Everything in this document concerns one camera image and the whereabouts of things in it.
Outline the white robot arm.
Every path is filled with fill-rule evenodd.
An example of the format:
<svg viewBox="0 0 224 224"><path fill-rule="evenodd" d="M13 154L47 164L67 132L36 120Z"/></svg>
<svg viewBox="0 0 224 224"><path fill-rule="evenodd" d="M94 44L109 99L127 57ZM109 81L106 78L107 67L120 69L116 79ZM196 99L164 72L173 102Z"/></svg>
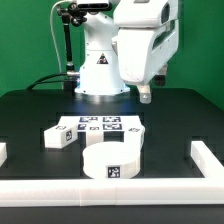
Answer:
<svg viewBox="0 0 224 224"><path fill-rule="evenodd" d="M97 102L128 93L151 102L150 81L165 76L179 43L178 0L77 0L86 13L85 61L76 93Z"/></svg>

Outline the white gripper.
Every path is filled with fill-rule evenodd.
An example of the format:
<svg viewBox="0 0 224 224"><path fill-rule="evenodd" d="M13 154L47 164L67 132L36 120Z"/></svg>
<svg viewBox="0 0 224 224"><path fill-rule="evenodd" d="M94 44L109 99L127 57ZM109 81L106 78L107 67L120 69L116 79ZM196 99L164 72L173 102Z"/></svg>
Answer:
<svg viewBox="0 0 224 224"><path fill-rule="evenodd" d="M154 29L120 28L113 44L121 79L128 85L138 86L140 102L149 104L152 95L148 83L178 49L179 21Z"/></svg>

